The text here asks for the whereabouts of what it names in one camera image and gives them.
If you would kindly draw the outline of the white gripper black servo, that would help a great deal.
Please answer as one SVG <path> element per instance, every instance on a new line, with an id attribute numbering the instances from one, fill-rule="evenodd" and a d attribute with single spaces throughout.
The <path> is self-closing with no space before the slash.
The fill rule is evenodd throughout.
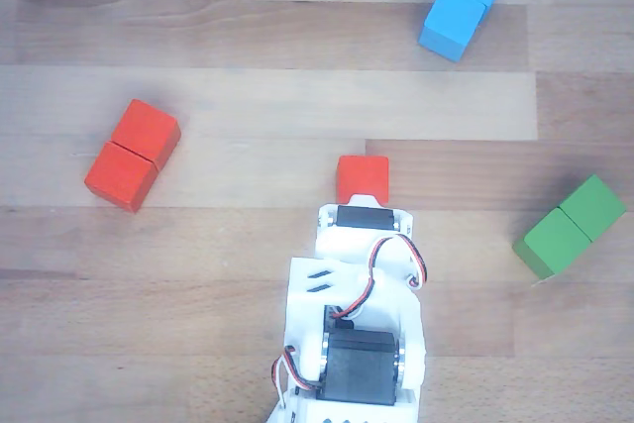
<path id="1" fill-rule="evenodd" d="M 413 244 L 414 217 L 409 212 L 384 207 L 372 195 L 355 194 L 346 204 L 321 206 L 317 222 L 317 258 L 367 264 L 376 242 L 386 239 L 375 266 L 412 289 L 426 282 L 427 267 Z"/>

